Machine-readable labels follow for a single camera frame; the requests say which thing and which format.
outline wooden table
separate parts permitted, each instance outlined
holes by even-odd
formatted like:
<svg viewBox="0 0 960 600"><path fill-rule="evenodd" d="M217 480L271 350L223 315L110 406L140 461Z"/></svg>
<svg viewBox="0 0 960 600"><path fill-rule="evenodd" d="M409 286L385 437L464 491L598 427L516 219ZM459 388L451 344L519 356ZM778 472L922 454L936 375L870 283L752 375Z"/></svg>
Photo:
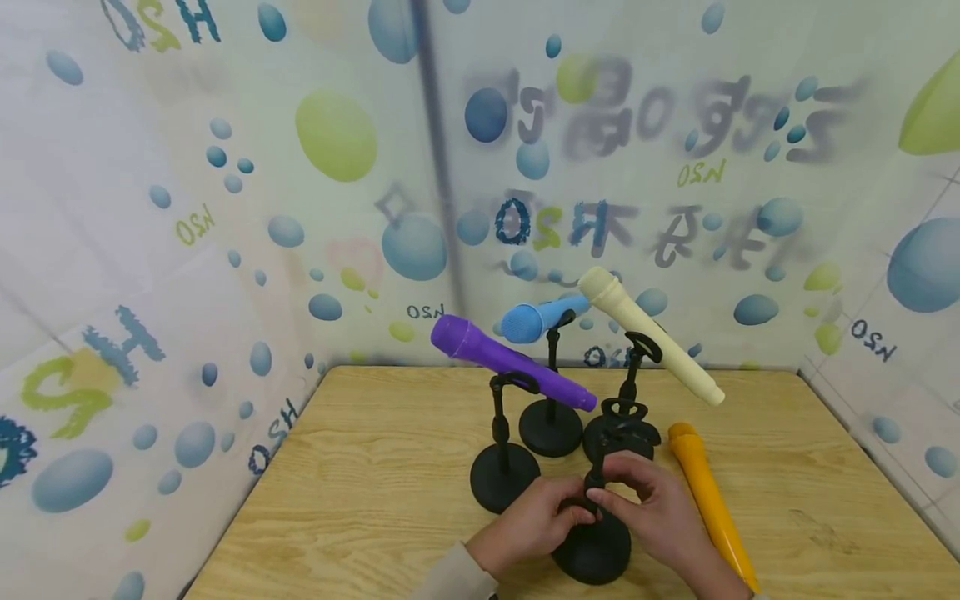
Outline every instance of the wooden table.
<svg viewBox="0 0 960 600"><path fill-rule="evenodd" d="M616 395L624 375L563 373L601 399ZM712 375L727 393L716 408L664 371L640 373L639 399L664 438L671 423L689 420L705 439L764 592L774 600L960 597L960 567L797 375ZM190 600L406 597L454 541L493 518L468 483L474 457L492 442L490 377L475 368L332 370ZM514 442L530 400L506 393ZM544 475L588 470L581 450L538 460ZM656 460L682 473L665 446ZM544 558L513 569L500 588L504 600L580 596L691 597L636 545L630 569L609 586L578 584Z"/></svg>

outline purple microphone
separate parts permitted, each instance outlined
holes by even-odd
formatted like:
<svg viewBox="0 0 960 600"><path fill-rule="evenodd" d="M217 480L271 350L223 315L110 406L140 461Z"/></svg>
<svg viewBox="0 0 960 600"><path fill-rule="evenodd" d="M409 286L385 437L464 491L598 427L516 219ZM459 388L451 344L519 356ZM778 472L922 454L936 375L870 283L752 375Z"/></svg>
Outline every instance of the purple microphone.
<svg viewBox="0 0 960 600"><path fill-rule="evenodd" d="M491 339L462 317L440 317L430 333L430 342L450 358L469 360L496 373L525 372L537 379L543 394L572 408L588 412L596 408L597 396L587 388Z"/></svg>

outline round stand base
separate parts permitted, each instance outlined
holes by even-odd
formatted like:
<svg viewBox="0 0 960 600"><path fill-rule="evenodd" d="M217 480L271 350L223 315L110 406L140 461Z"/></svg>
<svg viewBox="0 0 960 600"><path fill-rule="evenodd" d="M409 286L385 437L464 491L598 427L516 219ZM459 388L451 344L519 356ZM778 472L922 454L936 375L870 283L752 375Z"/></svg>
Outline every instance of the round stand base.
<svg viewBox="0 0 960 600"><path fill-rule="evenodd" d="M480 506L501 515L524 490L540 477L537 459L522 445L507 444L510 470L500 472L496 444L484 448L470 468L470 489Z"/></svg>
<svg viewBox="0 0 960 600"><path fill-rule="evenodd" d="M612 423L609 423L603 415L587 423L587 427L584 429L584 453L587 454L587 458L589 458L591 463L595 462L597 458L596 453L600 450L601 432L611 426ZM636 435L618 440L615 447L610 449L610 452L616 452L618 450L630 450L650 460L654 458L653 445Z"/></svg>
<svg viewBox="0 0 960 600"><path fill-rule="evenodd" d="M592 525L577 525L553 551L561 571L589 586L615 581L627 570L632 544L623 521L600 509L603 518Z"/></svg>
<svg viewBox="0 0 960 600"><path fill-rule="evenodd" d="M584 424L577 411L560 402L556 402L553 422L548 422L548 403L549 400L543 398L523 409L520 415L520 438L540 456L566 456L580 445Z"/></svg>

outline yellow microphone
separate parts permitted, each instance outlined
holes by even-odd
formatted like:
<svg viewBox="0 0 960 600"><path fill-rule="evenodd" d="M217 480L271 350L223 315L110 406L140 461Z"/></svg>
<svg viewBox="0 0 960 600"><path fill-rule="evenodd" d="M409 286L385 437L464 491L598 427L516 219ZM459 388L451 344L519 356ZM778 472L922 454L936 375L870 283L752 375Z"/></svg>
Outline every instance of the yellow microphone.
<svg viewBox="0 0 960 600"><path fill-rule="evenodd" d="M690 423L674 423L670 425L670 450L673 451L680 466L684 469L686 481L693 492L693 499L697 502L700 515L707 526L710 540L716 546L723 558L730 563L740 577L750 586L754 593L760 593L760 585L756 580L754 566L747 558L747 551L743 548L733 518L727 510L727 503L720 495L720 488L713 479L713 473L707 463L707 453L704 450L704 441L697 434L697 430Z"/></svg>
<svg viewBox="0 0 960 600"><path fill-rule="evenodd" d="M683 348L666 334L650 315L636 305L627 295L620 281L603 267L591 267L577 284L590 304L610 315L627 331L643 333L660 346L663 359L660 363L680 379L690 392L710 406L723 402L724 395L713 377L690 358Z"/></svg>

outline hand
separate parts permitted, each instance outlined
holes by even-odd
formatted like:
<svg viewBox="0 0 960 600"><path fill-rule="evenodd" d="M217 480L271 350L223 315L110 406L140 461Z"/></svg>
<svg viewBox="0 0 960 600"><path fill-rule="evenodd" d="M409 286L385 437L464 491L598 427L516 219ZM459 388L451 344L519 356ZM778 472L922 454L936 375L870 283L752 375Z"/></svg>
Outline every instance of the hand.
<svg viewBox="0 0 960 600"><path fill-rule="evenodd" d="M564 500L583 495L583 477L538 477L503 515L467 542L467 552L494 579L518 561L550 554L574 525L595 520L582 506L560 509Z"/></svg>
<svg viewBox="0 0 960 600"><path fill-rule="evenodd" d="M750 588L723 559L707 531L685 485L676 476L634 452L610 454L604 477L636 491L640 504L604 489L587 497L619 518L634 532L647 554L670 567L702 600L746 599Z"/></svg>

